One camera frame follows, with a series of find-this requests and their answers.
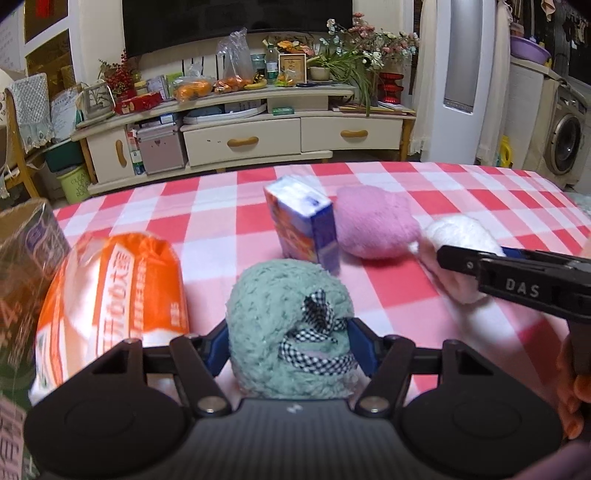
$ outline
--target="green bucket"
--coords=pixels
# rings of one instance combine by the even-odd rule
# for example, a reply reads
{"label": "green bucket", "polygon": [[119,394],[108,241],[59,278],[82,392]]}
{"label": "green bucket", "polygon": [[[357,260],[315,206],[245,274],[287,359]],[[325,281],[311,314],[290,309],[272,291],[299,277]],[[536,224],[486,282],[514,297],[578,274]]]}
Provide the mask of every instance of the green bucket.
{"label": "green bucket", "polygon": [[61,188],[66,194],[66,200],[70,205],[83,202],[90,197],[90,193],[88,193],[90,177],[85,165],[68,168],[60,172],[57,179],[60,181]]}

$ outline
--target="orange bag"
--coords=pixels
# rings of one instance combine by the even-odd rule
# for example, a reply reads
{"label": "orange bag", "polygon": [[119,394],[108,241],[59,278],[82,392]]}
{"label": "orange bag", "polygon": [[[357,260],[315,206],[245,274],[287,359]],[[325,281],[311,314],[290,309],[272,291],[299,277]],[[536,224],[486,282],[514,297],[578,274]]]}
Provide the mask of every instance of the orange bag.
{"label": "orange bag", "polygon": [[157,346],[188,332],[180,263],[168,242],[144,233],[84,236],[41,309],[31,402],[126,338]]}

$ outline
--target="pink plush toy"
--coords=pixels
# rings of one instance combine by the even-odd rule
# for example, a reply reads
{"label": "pink plush toy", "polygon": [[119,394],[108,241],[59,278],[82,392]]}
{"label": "pink plush toy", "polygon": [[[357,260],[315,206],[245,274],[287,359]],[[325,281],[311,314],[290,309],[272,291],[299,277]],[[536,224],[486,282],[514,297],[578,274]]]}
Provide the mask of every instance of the pink plush toy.
{"label": "pink plush toy", "polygon": [[340,247],[370,260],[403,255],[421,234],[404,195],[372,186],[339,189],[335,222]]}

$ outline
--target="white plush toy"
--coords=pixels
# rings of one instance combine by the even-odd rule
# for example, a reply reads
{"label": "white plush toy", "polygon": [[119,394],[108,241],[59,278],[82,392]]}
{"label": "white plush toy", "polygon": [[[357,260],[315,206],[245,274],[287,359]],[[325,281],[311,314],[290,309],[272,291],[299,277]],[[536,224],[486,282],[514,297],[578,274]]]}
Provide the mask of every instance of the white plush toy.
{"label": "white plush toy", "polygon": [[443,245],[471,248],[504,257],[503,249],[477,220],[466,215],[451,215],[429,225],[418,243],[418,257],[446,289],[450,297],[463,304],[485,297],[478,291],[475,278],[450,270],[437,263],[437,250]]}

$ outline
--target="purple basin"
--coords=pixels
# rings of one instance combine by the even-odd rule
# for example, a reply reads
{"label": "purple basin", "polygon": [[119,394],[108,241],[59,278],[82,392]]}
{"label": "purple basin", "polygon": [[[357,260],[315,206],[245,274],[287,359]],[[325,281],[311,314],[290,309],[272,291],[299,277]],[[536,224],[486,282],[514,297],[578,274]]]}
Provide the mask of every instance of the purple basin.
{"label": "purple basin", "polygon": [[540,65],[546,63],[551,57],[550,52],[537,43],[514,35],[511,35],[511,55]]}

